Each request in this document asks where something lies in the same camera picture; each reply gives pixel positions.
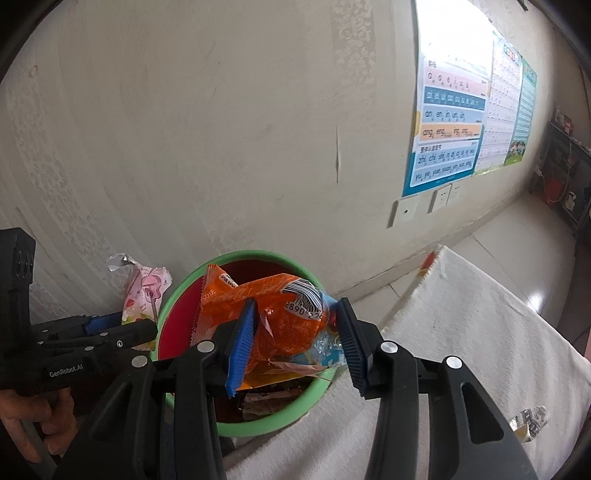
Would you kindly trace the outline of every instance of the human hand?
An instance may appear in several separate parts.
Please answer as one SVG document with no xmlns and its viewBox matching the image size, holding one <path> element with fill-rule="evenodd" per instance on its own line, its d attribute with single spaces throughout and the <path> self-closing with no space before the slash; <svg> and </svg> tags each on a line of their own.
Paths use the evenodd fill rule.
<svg viewBox="0 0 591 480">
<path fill-rule="evenodd" d="M 23 429 L 21 420 L 41 423 L 41 429 L 47 435 L 43 443 L 52 455 L 64 455 L 78 432 L 69 388 L 57 392 L 57 404 L 53 409 L 43 395 L 21 397 L 14 390 L 2 390 L 0 420 L 23 457 L 34 463 L 41 463 L 41 456 Z"/>
</svg>

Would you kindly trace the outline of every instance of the educational poster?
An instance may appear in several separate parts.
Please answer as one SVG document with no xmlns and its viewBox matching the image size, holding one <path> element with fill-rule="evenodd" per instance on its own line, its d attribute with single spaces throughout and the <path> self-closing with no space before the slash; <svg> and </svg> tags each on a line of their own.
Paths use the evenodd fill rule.
<svg viewBox="0 0 591 480">
<path fill-rule="evenodd" d="M 517 121 L 515 122 L 513 138 L 511 139 L 505 165 L 513 165 L 513 163 L 518 163 L 523 159 L 525 147 L 530 138 L 531 119 L 534 116 L 535 88 L 538 76 L 524 59 L 521 59 L 521 63 L 523 66 L 523 81 L 521 82 Z"/>
<path fill-rule="evenodd" d="M 505 164 L 513 136 L 521 92 L 521 55 L 493 31 L 492 79 L 485 129 L 474 174 L 484 174 Z"/>
<path fill-rule="evenodd" d="M 403 196 L 473 173 L 492 74 L 492 27 L 470 2 L 417 0 L 417 19 L 417 129 Z"/>
</svg>

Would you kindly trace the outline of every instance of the white towel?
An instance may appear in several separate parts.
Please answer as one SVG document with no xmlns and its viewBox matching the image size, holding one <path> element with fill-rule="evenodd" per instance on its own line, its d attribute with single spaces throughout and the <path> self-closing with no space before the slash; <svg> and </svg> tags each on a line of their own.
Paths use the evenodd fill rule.
<svg viewBox="0 0 591 480">
<path fill-rule="evenodd" d="M 362 319 L 379 322 L 380 319 Z M 385 319 L 382 334 L 413 355 L 461 357 L 509 419 L 545 405 L 550 421 L 523 444 L 540 480 L 569 456 L 591 403 L 591 364 L 505 287 L 442 247 L 427 275 Z M 348 372 L 297 423 L 228 472 L 231 479 L 345 480 L 365 476 L 379 400 Z M 421 395 L 417 478 L 427 478 L 427 399 Z"/>
</svg>

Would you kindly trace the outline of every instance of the electrical outlet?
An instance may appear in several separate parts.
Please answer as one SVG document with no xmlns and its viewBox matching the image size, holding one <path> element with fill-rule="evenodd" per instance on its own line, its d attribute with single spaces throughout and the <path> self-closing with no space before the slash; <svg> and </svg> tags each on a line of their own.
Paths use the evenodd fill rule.
<svg viewBox="0 0 591 480">
<path fill-rule="evenodd" d="M 408 222 L 414 218 L 417 211 L 419 195 L 413 197 L 406 197 L 394 202 L 392 215 L 388 226 L 396 225 L 398 223 Z"/>
<path fill-rule="evenodd" d="M 447 197 L 447 204 L 450 205 L 452 203 L 456 203 L 462 197 L 462 182 L 452 183 L 452 189 L 449 192 L 449 196 Z"/>
<path fill-rule="evenodd" d="M 441 187 L 440 189 L 437 189 L 435 192 L 433 192 L 433 199 L 431 200 L 431 208 L 429 208 L 429 213 L 439 210 L 441 207 L 445 207 L 451 189 L 452 185 L 450 184 L 445 185 L 444 187 Z"/>
</svg>

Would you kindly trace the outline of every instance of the trash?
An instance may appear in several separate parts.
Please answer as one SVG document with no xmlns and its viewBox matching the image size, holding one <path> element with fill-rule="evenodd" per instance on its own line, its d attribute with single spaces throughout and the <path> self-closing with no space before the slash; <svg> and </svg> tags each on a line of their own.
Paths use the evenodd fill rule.
<svg viewBox="0 0 591 480">
<path fill-rule="evenodd" d="M 109 270 L 133 265 L 125 287 L 122 324 L 150 319 L 158 322 L 162 294 L 173 279 L 166 267 L 145 267 L 127 254 L 115 254 L 107 261 Z M 154 350 L 155 340 L 134 346 L 136 350 Z"/>
<path fill-rule="evenodd" d="M 257 420 L 272 413 L 276 413 L 296 398 L 309 386 L 310 380 L 298 378 L 288 382 L 257 388 L 254 392 L 246 393 L 239 402 L 243 420 Z"/>
<path fill-rule="evenodd" d="M 531 442 L 540 430 L 548 423 L 546 407 L 526 408 L 509 420 L 511 430 L 515 432 L 521 443 Z"/>
<path fill-rule="evenodd" d="M 289 274 L 238 286 L 213 264 L 207 267 L 191 345 L 211 339 L 219 324 L 238 318 L 244 301 L 251 297 L 258 305 L 259 319 L 240 389 L 316 375 L 345 364 L 338 334 L 330 326 L 336 302 L 328 295 Z"/>
</svg>

